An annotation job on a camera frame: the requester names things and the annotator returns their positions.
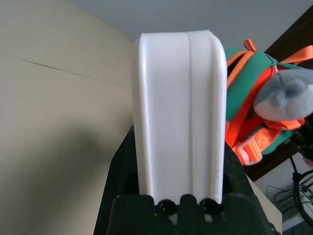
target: black screw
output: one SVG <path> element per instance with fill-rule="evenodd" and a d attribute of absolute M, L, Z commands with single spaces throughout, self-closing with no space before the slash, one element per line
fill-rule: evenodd
<path fill-rule="evenodd" d="M 176 204 L 168 199 L 160 201 L 157 205 L 157 212 L 167 216 L 175 214 L 176 211 Z"/>
<path fill-rule="evenodd" d="M 221 205 L 217 204 L 216 201 L 206 198 L 200 202 L 200 206 L 203 208 L 204 213 L 210 215 L 219 214 L 222 211 Z"/>

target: plush toy head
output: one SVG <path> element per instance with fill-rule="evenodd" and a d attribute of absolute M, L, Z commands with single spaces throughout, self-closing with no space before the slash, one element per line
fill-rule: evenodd
<path fill-rule="evenodd" d="M 262 86 L 254 111 L 271 121 L 302 119 L 313 112 L 313 70 L 281 70 Z"/>
<path fill-rule="evenodd" d="M 282 62 L 256 51 L 226 49 L 227 144 L 243 165 L 258 163 L 304 124 L 313 112 L 313 71 L 296 66 L 313 58 L 313 46 Z"/>

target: black plastic base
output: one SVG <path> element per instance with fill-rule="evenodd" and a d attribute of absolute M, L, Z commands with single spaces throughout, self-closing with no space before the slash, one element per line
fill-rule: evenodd
<path fill-rule="evenodd" d="M 237 156 L 225 145 L 223 203 L 139 195 L 132 127 L 112 159 L 94 235 L 277 235 Z"/>

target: white plastic casing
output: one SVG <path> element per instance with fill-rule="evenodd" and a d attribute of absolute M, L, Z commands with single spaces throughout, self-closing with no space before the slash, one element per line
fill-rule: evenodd
<path fill-rule="evenodd" d="M 142 34 L 133 116 L 140 194 L 222 202 L 227 66 L 210 31 Z"/>

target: ceiling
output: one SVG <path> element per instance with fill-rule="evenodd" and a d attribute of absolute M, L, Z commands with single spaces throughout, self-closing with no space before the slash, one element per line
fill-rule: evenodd
<path fill-rule="evenodd" d="M 69 0 L 134 41 L 141 33 L 210 29 L 224 47 L 266 50 L 313 0 Z"/>

